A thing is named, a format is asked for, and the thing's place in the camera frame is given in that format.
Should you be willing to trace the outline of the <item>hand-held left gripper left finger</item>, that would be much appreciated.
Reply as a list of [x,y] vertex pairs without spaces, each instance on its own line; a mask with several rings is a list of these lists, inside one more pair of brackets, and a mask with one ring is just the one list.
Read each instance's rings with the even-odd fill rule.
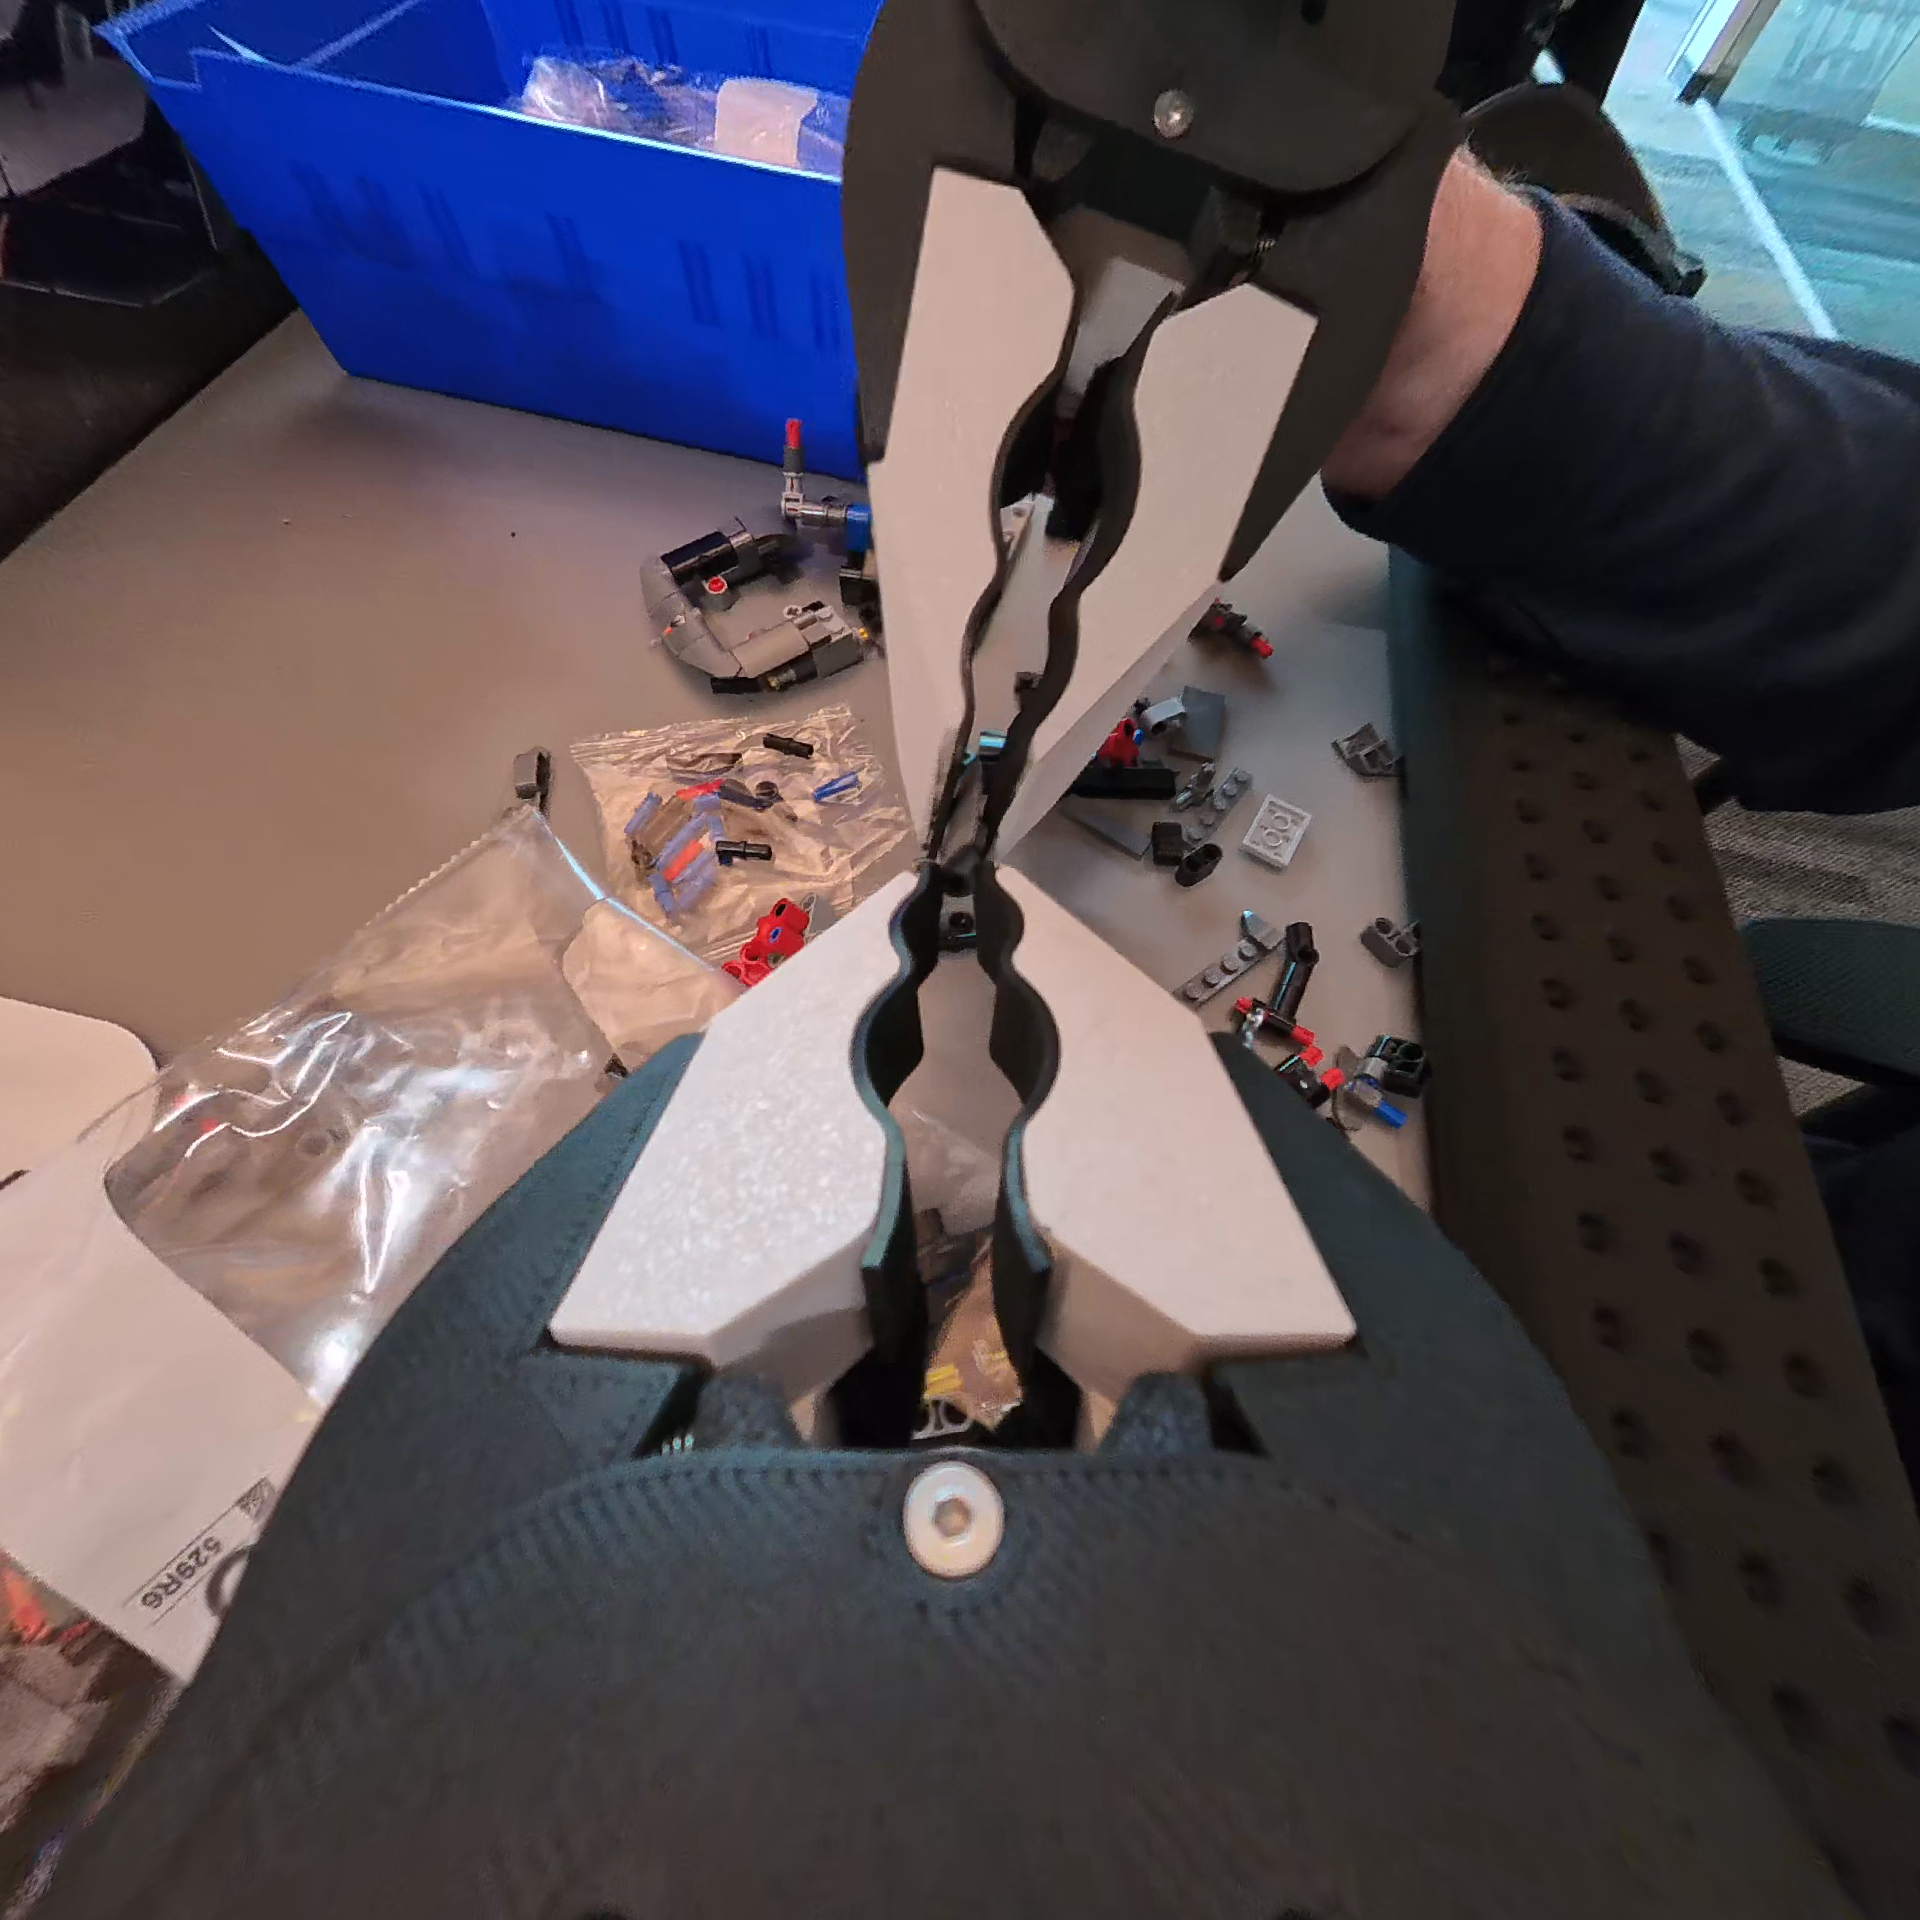
[[546,1323],[580,1353],[840,1390],[851,1442],[919,1419],[927,1301],[893,1099],[926,1056],[937,871],[878,889],[721,1009]]

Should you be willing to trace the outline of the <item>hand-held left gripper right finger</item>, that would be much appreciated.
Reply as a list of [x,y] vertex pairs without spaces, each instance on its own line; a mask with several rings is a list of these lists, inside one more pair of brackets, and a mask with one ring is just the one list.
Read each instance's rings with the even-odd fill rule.
[[1040,1366],[1117,1406],[1156,1374],[1351,1347],[1357,1317],[1201,1023],[1017,871],[972,871],[972,919],[1017,1103],[991,1223],[1014,1381]]

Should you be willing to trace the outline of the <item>red lego connector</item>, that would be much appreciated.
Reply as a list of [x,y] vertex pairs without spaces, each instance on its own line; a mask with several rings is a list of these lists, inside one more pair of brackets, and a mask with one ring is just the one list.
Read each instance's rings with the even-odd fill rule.
[[742,989],[751,989],[779,970],[784,962],[798,957],[822,925],[822,907],[816,900],[776,900],[753,925],[753,934],[724,962]]

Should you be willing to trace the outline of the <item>black lego assembly shiny bar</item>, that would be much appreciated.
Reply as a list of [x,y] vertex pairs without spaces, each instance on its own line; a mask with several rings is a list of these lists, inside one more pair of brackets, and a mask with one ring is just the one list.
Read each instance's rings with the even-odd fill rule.
[[1070,780],[1067,797],[1083,803],[1170,806],[1182,779],[1164,760],[1154,760],[1148,748],[1150,738],[1140,731],[1140,720],[1117,720],[1080,779]]

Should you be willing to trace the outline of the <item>clear bag grey lego pieces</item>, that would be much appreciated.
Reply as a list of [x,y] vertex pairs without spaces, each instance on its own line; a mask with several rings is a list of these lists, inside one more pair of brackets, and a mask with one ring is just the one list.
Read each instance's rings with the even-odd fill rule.
[[735,995],[522,803],[297,989],[173,1057],[105,1193],[329,1406],[451,1242]]

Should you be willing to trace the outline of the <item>clear bag mixed lego pieces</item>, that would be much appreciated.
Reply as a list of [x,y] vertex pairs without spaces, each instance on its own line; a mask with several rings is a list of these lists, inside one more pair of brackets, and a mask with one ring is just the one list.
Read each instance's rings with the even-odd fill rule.
[[116,1792],[177,1686],[2,1558],[2,1868],[32,1863]]

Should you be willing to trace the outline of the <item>person's right forearm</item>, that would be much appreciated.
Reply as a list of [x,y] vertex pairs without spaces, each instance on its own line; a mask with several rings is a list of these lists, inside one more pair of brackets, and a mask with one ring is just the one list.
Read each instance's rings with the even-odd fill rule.
[[1917,806],[1917,366],[1742,329],[1528,192],[1517,323],[1391,486],[1334,514],[1728,764],[1751,810]]

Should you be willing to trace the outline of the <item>blue grey axle lego assembly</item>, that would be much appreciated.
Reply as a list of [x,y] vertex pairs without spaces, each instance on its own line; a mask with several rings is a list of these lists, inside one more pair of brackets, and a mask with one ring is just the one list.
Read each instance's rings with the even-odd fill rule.
[[868,618],[880,618],[880,583],[873,562],[873,515],[864,500],[845,500],[837,494],[809,494],[805,467],[802,420],[784,423],[779,445],[779,522],[824,546],[837,556],[837,592],[840,603]]

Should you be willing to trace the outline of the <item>grey lego block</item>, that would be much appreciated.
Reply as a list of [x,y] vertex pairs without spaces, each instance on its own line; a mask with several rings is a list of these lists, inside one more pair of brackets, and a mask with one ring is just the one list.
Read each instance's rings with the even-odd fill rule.
[[824,599],[790,603],[779,618],[724,643],[730,669],[708,669],[721,696],[787,695],[824,682],[880,650],[880,635]]

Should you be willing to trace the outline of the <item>curved grey black lego assembly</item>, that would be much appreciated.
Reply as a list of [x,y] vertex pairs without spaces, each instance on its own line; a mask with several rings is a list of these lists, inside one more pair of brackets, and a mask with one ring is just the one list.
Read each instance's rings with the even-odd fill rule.
[[794,640],[737,640],[717,620],[756,583],[798,577],[790,533],[751,533],[742,522],[685,541],[643,569],[643,607],[667,653],[710,685],[753,685],[805,650]]

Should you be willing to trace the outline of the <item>crumpled bag of lego pins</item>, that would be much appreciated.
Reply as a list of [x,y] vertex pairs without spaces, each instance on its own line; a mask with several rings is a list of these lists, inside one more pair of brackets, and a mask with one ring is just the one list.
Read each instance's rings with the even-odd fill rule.
[[845,916],[909,859],[886,756],[848,705],[696,717],[568,748],[613,900],[727,962],[776,901]]

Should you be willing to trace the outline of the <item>person's right hand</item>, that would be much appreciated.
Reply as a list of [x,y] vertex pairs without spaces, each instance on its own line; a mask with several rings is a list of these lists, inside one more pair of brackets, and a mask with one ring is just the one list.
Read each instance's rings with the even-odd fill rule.
[[1538,201],[1454,150],[1379,380],[1321,467],[1326,494],[1378,500],[1410,476],[1496,368],[1539,260]]

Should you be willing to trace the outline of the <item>clear bags in bin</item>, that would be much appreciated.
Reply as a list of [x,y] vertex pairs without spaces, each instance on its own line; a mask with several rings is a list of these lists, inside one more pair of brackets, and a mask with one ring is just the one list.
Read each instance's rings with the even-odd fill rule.
[[724,80],[635,57],[540,54],[528,61],[528,76],[507,106],[546,123],[651,138],[813,178],[845,174],[851,101],[809,85]]

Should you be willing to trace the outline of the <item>dark office chair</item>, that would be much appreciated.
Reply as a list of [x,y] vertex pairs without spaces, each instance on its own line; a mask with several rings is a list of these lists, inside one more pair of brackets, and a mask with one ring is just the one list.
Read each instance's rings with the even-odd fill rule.
[[1917,925],[1755,919],[1739,940],[1779,1057],[1917,1093]]

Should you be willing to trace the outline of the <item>person's dark blue clothing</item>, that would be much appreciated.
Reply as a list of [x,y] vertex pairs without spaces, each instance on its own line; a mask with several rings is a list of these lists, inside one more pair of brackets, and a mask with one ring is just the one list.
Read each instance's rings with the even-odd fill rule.
[[1847,1093],[1803,1119],[1803,1147],[1917,1493],[1917,1093]]

